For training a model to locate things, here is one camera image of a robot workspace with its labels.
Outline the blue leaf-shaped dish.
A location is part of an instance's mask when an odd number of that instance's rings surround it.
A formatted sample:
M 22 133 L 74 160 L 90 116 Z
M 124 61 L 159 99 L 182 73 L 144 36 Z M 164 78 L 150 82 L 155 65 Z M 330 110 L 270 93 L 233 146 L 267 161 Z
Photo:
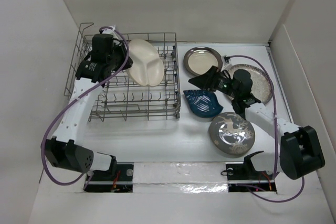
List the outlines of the blue leaf-shaped dish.
M 207 90 L 184 90 L 186 102 L 193 114 L 203 119 L 211 119 L 223 111 L 224 107 L 219 103 L 217 96 Z

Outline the cream divided plate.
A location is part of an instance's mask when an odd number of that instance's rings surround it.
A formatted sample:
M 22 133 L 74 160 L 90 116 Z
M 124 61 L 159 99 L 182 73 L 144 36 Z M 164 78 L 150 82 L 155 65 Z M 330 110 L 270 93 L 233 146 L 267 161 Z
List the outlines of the cream divided plate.
M 156 87 L 164 77 L 164 64 L 157 49 L 142 39 L 129 42 L 132 67 L 127 69 L 128 76 L 143 87 Z

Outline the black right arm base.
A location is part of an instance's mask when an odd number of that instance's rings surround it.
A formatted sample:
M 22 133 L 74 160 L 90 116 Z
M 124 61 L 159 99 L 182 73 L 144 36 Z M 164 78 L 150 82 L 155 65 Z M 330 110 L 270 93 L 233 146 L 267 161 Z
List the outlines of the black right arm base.
M 230 193 L 276 192 L 276 184 L 266 172 L 251 170 L 243 163 L 226 163 L 221 175 L 227 178 Z

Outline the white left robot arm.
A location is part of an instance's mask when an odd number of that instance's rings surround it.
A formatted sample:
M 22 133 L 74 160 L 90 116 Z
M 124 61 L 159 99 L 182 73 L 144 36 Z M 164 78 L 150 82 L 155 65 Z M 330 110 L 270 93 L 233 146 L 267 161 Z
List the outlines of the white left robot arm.
M 117 31 L 100 32 L 92 38 L 92 49 L 78 65 L 69 104 L 56 117 L 58 127 L 41 145 L 43 161 L 53 167 L 86 173 L 98 170 L 105 180 L 117 175 L 115 158 L 83 147 L 82 138 L 92 107 L 105 83 L 133 62 L 125 38 Z

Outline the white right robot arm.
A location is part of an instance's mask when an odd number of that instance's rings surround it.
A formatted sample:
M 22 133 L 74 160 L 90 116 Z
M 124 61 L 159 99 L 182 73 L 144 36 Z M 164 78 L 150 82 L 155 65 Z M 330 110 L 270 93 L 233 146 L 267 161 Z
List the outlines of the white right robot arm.
M 248 71 L 238 69 L 229 76 L 212 66 L 206 73 L 189 79 L 189 83 L 201 90 L 220 91 L 232 97 L 236 114 L 274 138 L 275 151 L 270 159 L 275 173 L 283 172 L 296 180 L 325 166 L 316 130 L 279 118 L 276 110 L 267 109 L 253 95 L 253 81 Z

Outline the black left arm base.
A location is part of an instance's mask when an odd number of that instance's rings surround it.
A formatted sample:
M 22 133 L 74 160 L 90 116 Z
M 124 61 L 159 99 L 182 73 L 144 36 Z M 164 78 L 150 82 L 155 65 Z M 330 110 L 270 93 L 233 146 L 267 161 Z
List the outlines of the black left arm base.
M 83 190 L 87 193 L 132 193 L 134 163 L 117 163 L 115 172 L 93 171 L 86 175 Z

